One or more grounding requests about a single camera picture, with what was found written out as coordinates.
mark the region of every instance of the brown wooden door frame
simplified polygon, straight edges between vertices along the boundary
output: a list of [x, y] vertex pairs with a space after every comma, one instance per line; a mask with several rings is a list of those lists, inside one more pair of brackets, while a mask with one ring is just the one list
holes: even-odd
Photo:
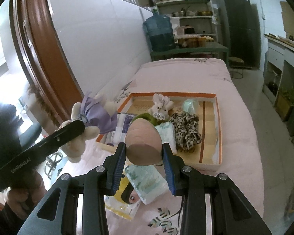
[[54, 29], [47, 0], [10, 0], [11, 29], [24, 73], [61, 124], [82, 100]]

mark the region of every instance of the green table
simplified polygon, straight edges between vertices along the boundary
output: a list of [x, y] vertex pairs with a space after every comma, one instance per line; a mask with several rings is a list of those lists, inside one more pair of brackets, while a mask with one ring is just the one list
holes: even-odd
[[167, 56], [172, 56], [175, 54], [183, 54], [183, 53], [199, 53], [199, 52], [223, 52], [225, 54], [225, 64], [229, 65], [229, 49], [217, 42], [206, 42], [206, 46], [198, 47], [198, 48], [175, 48], [170, 49], [168, 51], [156, 52], [152, 51], [150, 53], [152, 61], [167, 59]]

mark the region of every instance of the metal screw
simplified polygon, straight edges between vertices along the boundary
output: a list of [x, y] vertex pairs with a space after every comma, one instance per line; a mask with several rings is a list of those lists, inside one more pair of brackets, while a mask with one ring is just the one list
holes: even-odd
[[190, 167], [190, 166], [184, 166], [184, 167], [183, 167], [183, 170], [184, 170], [185, 172], [190, 172], [190, 171], [191, 171], [191, 167]]
[[103, 166], [96, 167], [96, 172], [103, 172], [103, 171], [105, 171], [105, 167]]
[[220, 173], [220, 174], [219, 174], [219, 178], [220, 178], [221, 180], [226, 180], [226, 179], [228, 178], [228, 175], [226, 175], [226, 174], [224, 174], [224, 173]]
[[69, 178], [70, 178], [70, 174], [65, 173], [61, 175], [62, 180], [68, 180]]

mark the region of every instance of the black sleeve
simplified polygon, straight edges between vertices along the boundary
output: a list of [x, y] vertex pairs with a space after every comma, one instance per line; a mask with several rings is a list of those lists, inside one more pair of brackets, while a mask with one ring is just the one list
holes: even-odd
[[16, 235], [23, 223], [6, 203], [0, 211], [0, 235]]

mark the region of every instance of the plush bunny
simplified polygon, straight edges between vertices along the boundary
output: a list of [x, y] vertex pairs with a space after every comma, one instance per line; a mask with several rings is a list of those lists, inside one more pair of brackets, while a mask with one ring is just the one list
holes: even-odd
[[59, 129], [77, 119], [82, 120], [86, 128], [83, 134], [61, 147], [62, 151], [68, 155], [69, 161], [77, 163], [81, 160], [81, 155], [85, 152], [86, 140], [96, 138], [99, 133], [115, 130], [116, 115], [115, 103], [107, 101], [106, 97], [102, 95], [96, 95], [94, 98], [90, 98], [86, 94], [82, 103], [75, 103], [72, 108], [71, 120], [65, 121]]
[[154, 94], [152, 101], [154, 105], [148, 110], [148, 113], [158, 120], [168, 120], [169, 110], [171, 110], [174, 105], [169, 97], [163, 96], [162, 94]]

